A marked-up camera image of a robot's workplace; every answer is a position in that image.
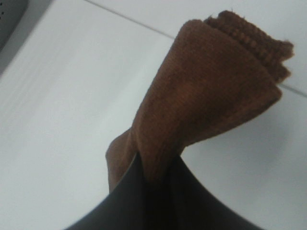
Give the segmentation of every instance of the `dark object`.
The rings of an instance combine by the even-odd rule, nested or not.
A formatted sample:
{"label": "dark object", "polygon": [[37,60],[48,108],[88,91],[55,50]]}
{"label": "dark object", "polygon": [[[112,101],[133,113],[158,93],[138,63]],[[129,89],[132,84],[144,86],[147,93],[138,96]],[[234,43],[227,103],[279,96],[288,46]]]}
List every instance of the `dark object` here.
{"label": "dark object", "polygon": [[28,0],[0,0],[0,51],[21,19]]}
{"label": "dark object", "polygon": [[67,230],[261,230],[210,194],[177,156],[163,186],[149,189],[139,154],[113,192]]}

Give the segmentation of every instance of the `fabric fold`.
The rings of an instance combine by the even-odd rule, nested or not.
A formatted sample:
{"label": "fabric fold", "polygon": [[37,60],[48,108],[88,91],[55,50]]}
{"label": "fabric fold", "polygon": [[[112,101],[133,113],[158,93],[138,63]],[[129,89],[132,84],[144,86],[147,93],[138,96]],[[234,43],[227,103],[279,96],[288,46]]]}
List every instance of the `fabric fold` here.
{"label": "fabric fold", "polygon": [[195,142],[258,116],[282,95],[293,45],[274,40],[233,12],[180,29],[132,126],[106,153],[112,191],[140,153],[146,181],[158,186],[170,162]]}

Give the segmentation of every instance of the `brown cloth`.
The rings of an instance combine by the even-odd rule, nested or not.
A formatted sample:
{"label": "brown cloth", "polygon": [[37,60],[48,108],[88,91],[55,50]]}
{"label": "brown cloth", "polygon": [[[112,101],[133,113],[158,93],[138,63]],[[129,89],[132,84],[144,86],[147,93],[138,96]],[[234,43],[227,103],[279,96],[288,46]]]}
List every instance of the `brown cloth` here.
{"label": "brown cloth", "polygon": [[233,12],[186,22],[131,128],[107,150],[110,191],[137,152],[146,181],[155,186],[186,146],[268,109],[282,95],[276,83],[290,75],[281,62],[292,49]]}

